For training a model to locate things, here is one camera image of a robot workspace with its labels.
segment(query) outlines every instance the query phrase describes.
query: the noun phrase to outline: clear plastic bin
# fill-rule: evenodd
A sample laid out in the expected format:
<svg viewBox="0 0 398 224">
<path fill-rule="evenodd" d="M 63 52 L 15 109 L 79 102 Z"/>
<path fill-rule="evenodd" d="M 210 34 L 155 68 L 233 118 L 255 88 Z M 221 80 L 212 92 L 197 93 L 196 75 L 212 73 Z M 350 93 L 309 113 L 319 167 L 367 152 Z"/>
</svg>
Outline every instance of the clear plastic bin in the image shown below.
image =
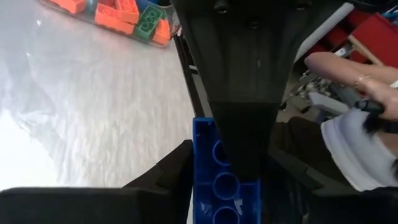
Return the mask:
<svg viewBox="0 0 398 224">
<path fill-rule="evenodd" d="M 169 0 L 39 0 L 84 21 L 158 47 L 167 46 L 179 21 Z"/>
</svg>

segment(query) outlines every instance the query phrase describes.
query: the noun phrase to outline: wooden handle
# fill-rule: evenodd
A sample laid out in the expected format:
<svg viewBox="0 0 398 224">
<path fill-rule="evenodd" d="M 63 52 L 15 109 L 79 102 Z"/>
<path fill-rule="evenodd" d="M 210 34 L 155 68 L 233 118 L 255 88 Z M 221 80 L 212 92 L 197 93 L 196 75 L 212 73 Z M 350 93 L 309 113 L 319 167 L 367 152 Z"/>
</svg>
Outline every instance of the wooden handle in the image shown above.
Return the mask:
<svg viewBox="0 0 398 224">
<path fill-rule="evenodd" d="M 348 36 L 348 40 L 352 43 L 354 48 L 361 52 L 365 57 L 367 57 L 375 65 L 384 65 L 365 45 L 363 45 L 357 38 L 353 35 Z"/>
</svg>

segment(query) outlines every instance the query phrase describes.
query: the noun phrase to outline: gray table surface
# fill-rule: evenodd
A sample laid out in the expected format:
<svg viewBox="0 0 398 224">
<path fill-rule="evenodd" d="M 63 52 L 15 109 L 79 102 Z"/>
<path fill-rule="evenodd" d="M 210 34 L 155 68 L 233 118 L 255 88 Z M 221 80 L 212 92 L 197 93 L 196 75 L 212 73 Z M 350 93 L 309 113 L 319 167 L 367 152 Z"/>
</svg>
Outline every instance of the gray table surface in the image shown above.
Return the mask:
<svg viewBox="0 0 398 224">
<path fill-rule="evenodd" d="M 100 29 L 35 0 L 0 7 L 0 190 L 122 187 L 194 116 L 174 43 Z"/>
</svg>

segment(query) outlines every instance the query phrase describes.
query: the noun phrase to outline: hand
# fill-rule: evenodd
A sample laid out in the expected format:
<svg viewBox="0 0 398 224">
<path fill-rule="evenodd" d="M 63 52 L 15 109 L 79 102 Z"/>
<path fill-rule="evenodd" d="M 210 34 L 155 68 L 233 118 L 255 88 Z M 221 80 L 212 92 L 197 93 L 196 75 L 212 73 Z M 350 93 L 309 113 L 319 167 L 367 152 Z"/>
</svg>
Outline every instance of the hand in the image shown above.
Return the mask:
<svg viewBox="0 0 398 224">
<path fill-rule="evenodd" d="M 366 93 L 373 100 L 384 105 L 381 118 L 398 121 L 398 90 L 373 79 L 366 80 L 364 85 Z"/>
</svg>

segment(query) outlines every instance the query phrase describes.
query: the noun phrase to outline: plastic container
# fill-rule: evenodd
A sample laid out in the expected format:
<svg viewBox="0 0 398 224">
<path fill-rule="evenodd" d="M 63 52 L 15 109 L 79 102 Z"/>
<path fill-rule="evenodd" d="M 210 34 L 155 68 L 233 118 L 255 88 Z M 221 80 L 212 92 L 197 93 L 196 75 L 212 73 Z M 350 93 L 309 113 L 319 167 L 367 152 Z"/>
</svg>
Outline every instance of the plastic container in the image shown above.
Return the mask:
<svg viewBox="0 0 398 224">
<path fill-rule="evenodd" d="M 260 181 L 233 175 L 212 118 L 193 120 L 194 224 L 260 224 Z"/>
<path fill-rule="evenodd" d="M 167 46 L 180 26 L 169 0 L 39 1 L 86 22 L 158 47 Z"/>
</svg>

